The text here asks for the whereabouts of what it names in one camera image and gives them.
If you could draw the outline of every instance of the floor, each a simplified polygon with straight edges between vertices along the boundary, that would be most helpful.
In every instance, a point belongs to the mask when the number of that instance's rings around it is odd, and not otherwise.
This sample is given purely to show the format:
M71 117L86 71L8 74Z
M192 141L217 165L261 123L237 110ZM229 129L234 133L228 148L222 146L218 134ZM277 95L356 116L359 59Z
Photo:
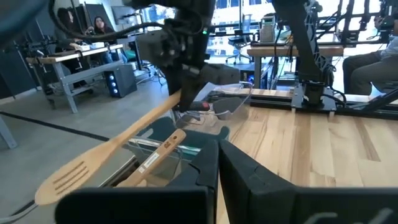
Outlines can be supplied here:
M213 59L212 62L224 63L225 58ZM247 66L250 65L238 65L241 68ZM335 85L335 88L342 89L339 71L336 72ZM41 92L0 105L0 111L111 138L157 106L167 95L166 86L149 81L139 84L138 91L121 99L110 98L101 90L96 91L95 96L82 95L78 99L78 114L71 114L66 101L57 102L57 110L51 110ZM31 201L41 182L60 166L101 143L77 134L2 117L19 146L9 150L0 141L0 217L7 217ZM125 149L118 151L93 177L90 185L101 183L131 155ZM36 208L17 223L53 223L53 210L54 206Z

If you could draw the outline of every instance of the slotted spatula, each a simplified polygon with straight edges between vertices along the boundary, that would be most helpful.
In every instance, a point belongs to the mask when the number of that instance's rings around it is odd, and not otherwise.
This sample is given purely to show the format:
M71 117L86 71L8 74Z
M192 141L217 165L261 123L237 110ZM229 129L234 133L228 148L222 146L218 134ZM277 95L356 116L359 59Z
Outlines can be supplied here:
M35 203L48 205L57 202L64 195L82 186L117 149L159 116L173 108L180 101L180 95L181 91L178 91L169 96L162 105L145 114L118 136L84 152L61 167L47 178L36 191Z
M143 181L186 137L177 129L126 180L117 187L135 187Z

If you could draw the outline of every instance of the wooden tabletop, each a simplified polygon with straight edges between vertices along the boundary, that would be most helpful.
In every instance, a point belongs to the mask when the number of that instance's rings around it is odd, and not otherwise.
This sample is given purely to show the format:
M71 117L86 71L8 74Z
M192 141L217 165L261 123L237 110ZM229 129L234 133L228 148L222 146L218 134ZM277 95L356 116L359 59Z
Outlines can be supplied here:
M116 44L116 45L112 45L109 47L109 50L115 50L115 49L120 49L123 48L123 44ZM98 49L94 49L94 50L87 50L85 52L82 52L83 56L89 56L89 55L93 55L93 54L98 54L101 52L105 52L107 51L108 48L107 47L102 47L102 48L98 48ZM74 59L74 58L79 58L80 54L79 53L75 53L74 50L68 51L68 52L62 52L62 53L58 53L58 57L53 56L53 57L44 57L44 58L39 58L40 63L42 64L53 64L53 63L58 63L58 62L63 62L66 60L70 60L70 59ZM36 58L26 58L26 61L28 63L31 64L35 64L37 63Z
M335 34L325 34L322 36L318 43L321 42L338 42L338 38ZM335 57L335 56L343 56L344 48L342 46L327 46L322 45L319 46L319 51L323 56L326 57ZM290 55L289 46L278 46L276 47L277 56L287 56ZM253 57L271 57L275 55L275 49L273 46L269 47L251 47L248 49L248 55ZM292 56L298 57L299 52L295 46L293 46Z
M290 96L254 90L253 95ZM368 101L368 96L347 96ZM260 164L296 185L309 187L398 186L398 121L248 108L249 118L230 125L229 140ZM208 128L217 129L210 122ZM218 187L219 224L227 224Z

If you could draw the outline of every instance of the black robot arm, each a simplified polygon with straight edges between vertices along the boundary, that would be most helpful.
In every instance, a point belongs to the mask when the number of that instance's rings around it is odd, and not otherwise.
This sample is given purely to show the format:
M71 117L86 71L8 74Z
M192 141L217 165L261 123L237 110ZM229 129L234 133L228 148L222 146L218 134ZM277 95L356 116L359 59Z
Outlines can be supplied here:
M135 9L151 4L176 9L175 17L165 20L171 33L165 29L151 31L139 36L136 44L140 58L150 61L164 73L169 94L181 89L180 111L189 110L191 102L208 82L217 85L239 82L237 69L205 63L210 57L206 48L215 0L124 0L123 3Z
M316 28L313 23L311 8L313 0L274 0L272 5L276 13L283 17L294 37L294 43L300 55L298 79L293 107L322 107L323 98L329 95L327 86L333 83L333 66L320 55L317 44Z

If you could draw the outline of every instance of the chair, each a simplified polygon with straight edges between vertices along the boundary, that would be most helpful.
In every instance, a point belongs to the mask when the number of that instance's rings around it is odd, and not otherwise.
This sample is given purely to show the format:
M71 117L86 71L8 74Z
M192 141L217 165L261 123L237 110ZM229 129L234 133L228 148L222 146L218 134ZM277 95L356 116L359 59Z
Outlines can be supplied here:
M250 32L251 16L252 16L251 14L243 15L243 23L242 23L243 34ZM236 65L236 59L239 58L239 61L241 61L242 57L247 58L249 59L250 62L252 62L251 57L242 54L242 48L248 46L250 42L251 42L250 35L236 35L234 37L228 38L228 44L235 47L239 52L233 56L228 57L225 60L225 62L228 63L228 59L235 58L234 65Z

